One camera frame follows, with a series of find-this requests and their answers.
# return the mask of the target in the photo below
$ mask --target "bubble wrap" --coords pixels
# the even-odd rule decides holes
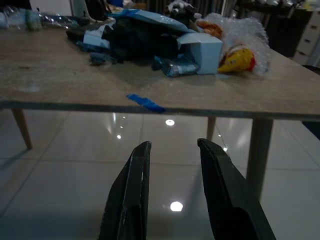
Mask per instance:
[[[256,65],[252,71],[260,76],[267,72],[270,59],[269,41],[264,27],[258,20],[252,17],[243,19],[227,18],[217,13],[210,13],[201,20],[215,23],[223,31],[220,59],[231,47],[244,44],[254,54]]]

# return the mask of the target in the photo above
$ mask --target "floor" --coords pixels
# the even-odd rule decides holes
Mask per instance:
[[[197,138],[207,119],[26,110],[26,151],[0,111],[0,239],[96,239],[110,187],[131,151],[152,141],[147,238],[213,239]],[[166,120],[174,125],[166,125]],[[249,119],[218,118],[213,141],[245,175]],[[320,141],[298,121],[275,121],[261,205],[278,240],[320,236]],[[179,201],[181,212],[170,204]]]

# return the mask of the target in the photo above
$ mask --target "cardboard box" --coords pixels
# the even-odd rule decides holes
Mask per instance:
[[[177,39],[178,48],[185,45],[185,55],[192,56],[200,66],[197,74],[216,74],[222,41],[207,33],[186,33]]]

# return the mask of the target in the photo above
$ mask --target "blue tape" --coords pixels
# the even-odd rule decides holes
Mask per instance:
[[[151,101],[149,98],[139,97],[137,94],[128,94],[126,97],[132,101],[135,101],[137,104],[145,107],[150,111],[153,111],[159,114],[164,113],[166,111],[165,108],[157,105],[156,103]]]

